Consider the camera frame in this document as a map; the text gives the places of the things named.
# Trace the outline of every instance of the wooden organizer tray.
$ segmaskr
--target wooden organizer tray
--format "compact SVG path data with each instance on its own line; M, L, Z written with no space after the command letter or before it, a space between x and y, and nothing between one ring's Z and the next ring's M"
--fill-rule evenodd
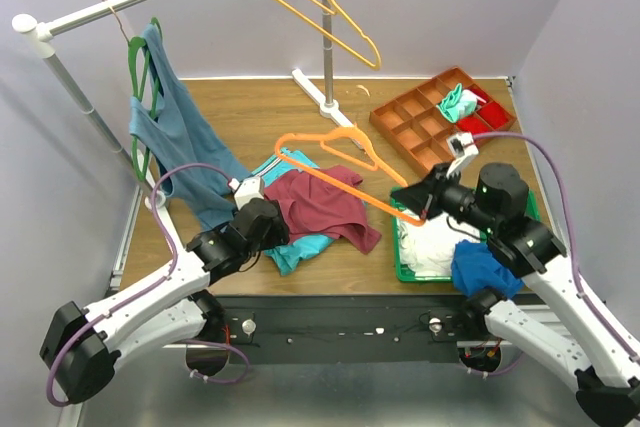
M447 121L437 104L461 83L487 101L456 124ZM451 162L453 155L447 137L455 132L493 132L509 130L515 122L509 112L478 87L462 69L454 67L405 92L371 111L369 122L398 151L419 175L427 175L440 162ZM477 142L482 145L489 139Z

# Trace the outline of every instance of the maroon shirt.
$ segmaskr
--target maroon shirt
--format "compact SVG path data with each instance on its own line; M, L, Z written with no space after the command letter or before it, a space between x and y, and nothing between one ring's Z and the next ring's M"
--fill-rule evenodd
M352 187L362 182L362 177L342 165L320 172ZM290 170L269 185L265 195L280 204L290 242L309 234L345 237L368 254L380 240L380 232L367 222L362 200L306 172Z

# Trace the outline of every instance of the white wall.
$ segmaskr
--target white wall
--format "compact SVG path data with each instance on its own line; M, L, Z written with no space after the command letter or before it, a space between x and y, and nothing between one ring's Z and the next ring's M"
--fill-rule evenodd
M42 61L11 29L100 0L0 0L0 424L56 425L38 352L56 308L107 286L133 182ZM63 34L59 56L127 138L126 46L113 19Z
M515 84L524 130L569 190L583 271L638 336L638 0L561 0ZM548 169L544 184L560 212Z
M317 7L291 1L320 21ZM558 0L337 1L376 42L383 68L371 71L337 47L336 74L430 75L457 63L494 76L520 68ZM152 0L127 15L137 31L160 18L183 77L288 75L294 67L322 74L320 34L273 0ZM335 32L355 38L344 21Z

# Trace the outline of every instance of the pole base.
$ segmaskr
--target pole base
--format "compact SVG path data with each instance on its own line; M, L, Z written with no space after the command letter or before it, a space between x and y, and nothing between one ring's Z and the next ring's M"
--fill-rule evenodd
M300 69L295 69L291 72L291 75L295 83L318 105L321 116L333 120L340 127L353 127L353 123L340 110L340 104L337 100L333 99L332 104L327 104L324 94L313 85ZM362 149L362 146L358 142L354 140L353 143L356 144L359 149Z

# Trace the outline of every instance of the clothing rack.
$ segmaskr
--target clothing rack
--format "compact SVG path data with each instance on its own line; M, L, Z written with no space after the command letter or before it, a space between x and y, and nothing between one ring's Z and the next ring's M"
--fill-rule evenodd
M113 131L105 123L91 101L87 98L73 76L56 55L54 47L49 43L56 35L69 32L85 24L101 19L113 12L126 9L147 0L105 0L51 22L38 22L29 14L19 14L13 18L13 29L20 33L33 47L38 56L47 64L49 69L64 86L81 112L87 116L93 127L105 138L111 150L123 162L127 170L136 178L131 156L136 152L127 152ZM140 188L148 198L153 188L150 174L144 181L138 181Z
M331 7L328 0L322 0L322 4ZM332 16L329 12L322 11L322 28L332 33ZM320 115L333 120L342 127L351 127L353 124L340 111L340 105L333 96L333 42L326 36L322 37L323 63L324 63L324 94L320 92L307 76L300 69L291 72L293 80L298 86L311 97L320 108Z

